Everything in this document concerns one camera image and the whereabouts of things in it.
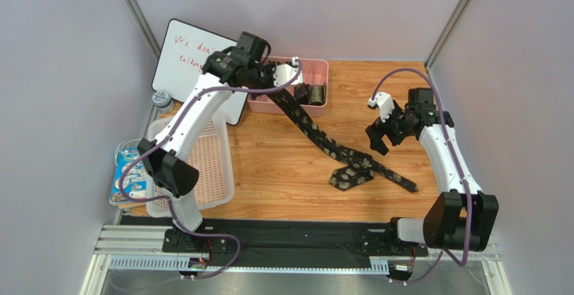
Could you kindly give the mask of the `black floral patterned tie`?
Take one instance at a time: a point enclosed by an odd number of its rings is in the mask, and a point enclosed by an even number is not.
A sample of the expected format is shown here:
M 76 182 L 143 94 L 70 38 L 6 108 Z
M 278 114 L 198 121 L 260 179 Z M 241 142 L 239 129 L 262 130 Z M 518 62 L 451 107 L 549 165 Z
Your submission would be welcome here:
M 344 165 L 344 167 L 333 171 L 329 180 L 329 184 L 333 187 L 341 191 L 348 191 L 380 175 L 411 193 L 418 191 L 415 182 L 377 162 L 370 154 L 346 147 L 331 138 L 286 90 L 268 94 L 267 97 L 322 152 Z

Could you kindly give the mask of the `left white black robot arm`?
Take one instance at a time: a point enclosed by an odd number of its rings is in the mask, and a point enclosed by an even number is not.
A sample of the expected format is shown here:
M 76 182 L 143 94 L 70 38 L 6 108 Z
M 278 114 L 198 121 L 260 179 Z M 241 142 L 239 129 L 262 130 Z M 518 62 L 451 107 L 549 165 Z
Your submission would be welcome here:
M 195 236 L 203 222 L 194 193 L 199 171 L 188 164 L 189 154 L 204 127 L 235 92 L 272 86 L 262 65 L 270 50 L 268 41 L 243 32 L 235 46 L 213 52 L 171 122 L 153 140 L 138 144 L 145 170 L 162 188 L 175 226 L 187 234 Z

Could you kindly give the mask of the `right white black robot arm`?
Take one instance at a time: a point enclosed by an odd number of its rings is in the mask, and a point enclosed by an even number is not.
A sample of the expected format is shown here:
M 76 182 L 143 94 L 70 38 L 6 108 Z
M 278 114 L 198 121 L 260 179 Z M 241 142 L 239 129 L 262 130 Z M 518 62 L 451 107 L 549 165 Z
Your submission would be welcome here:
M 435 100 L 433 91 L 409 90 L 404 107 L 390 94 L 378 92 L 367 105 L 379 113 L 365 130 L 370 148 L 385 155 L 389 148 L 384 137 L 394 146 L 407 137 L 415 137 L 429 158 L 439 188 L 439 196 L 424 218 L 393 219 L 397 237 L 433 249 L 483 251 L 499 202 L 494 195 L 484 193 L 472 178 L 457 145 L 453 120 Z

